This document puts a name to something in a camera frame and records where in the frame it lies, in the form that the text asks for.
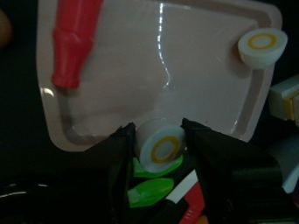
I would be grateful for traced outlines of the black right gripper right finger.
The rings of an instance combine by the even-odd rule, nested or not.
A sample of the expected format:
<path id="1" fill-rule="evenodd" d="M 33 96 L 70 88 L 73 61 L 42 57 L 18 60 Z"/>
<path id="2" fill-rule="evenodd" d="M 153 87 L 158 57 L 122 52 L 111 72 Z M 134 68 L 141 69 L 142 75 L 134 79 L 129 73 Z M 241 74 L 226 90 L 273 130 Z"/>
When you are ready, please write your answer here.
<path id="1" fill-rule="evenodd" d="M 237 138 L 182 120 L 210 224 L 299 224 L 299 208 L 273 156 Z"/>

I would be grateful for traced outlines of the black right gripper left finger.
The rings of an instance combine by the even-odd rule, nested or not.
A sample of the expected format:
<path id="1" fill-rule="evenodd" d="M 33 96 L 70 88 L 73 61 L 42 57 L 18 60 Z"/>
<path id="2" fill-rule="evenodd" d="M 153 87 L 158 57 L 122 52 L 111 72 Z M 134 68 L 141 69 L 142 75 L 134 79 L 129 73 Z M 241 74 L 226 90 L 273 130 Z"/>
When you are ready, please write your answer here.
<path id="1" fill-rule="evenodd" d="M 63 173 L 61 224 L 127 224 L 137 126 L 121 127 Z"/>

